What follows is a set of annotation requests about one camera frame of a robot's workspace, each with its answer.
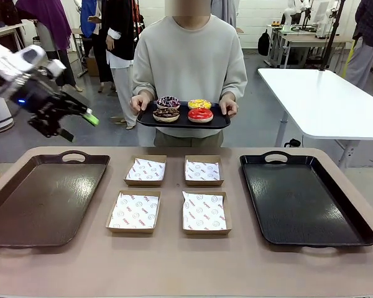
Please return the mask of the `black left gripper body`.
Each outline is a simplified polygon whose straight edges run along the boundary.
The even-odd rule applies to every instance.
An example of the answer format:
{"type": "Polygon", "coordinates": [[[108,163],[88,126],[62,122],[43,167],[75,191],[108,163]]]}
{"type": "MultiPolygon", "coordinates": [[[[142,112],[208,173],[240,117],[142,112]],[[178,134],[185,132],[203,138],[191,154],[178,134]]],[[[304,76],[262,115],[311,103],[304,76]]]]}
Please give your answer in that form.
{"type": "Polygon", "coordinates": [[[23,74],[11,85],[11,102],[37,117],[58,114],[58,98],[53,89],[38,76],[23,74]]]}

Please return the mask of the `person's left hand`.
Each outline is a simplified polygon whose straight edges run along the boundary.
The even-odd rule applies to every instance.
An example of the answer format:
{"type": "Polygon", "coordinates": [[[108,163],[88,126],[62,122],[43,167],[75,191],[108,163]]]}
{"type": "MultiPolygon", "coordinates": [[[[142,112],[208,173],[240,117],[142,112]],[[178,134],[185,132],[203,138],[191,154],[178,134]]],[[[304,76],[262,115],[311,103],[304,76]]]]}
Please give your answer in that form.
{"type": "Polygon", "coordinates": [[[219,101],[219,106],[221,108],[222,114],[228,115],[230,118],[234,117],[239,109],[233,93],[224,94],[219,101]]]}

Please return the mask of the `person's right hand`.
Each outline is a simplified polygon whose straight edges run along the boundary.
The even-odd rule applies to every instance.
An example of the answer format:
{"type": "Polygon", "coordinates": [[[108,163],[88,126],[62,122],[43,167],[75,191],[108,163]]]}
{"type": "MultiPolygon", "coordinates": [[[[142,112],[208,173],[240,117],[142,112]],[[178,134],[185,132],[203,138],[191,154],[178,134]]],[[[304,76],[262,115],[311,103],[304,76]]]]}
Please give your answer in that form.
{"type": "Polygon", "coordinates": [[[151,97],[148,94],[141,93],[133,96],[130,100],[130,106],[133,114],[138,115],[141,111],[145,111],[150,102],[151,97]]]}

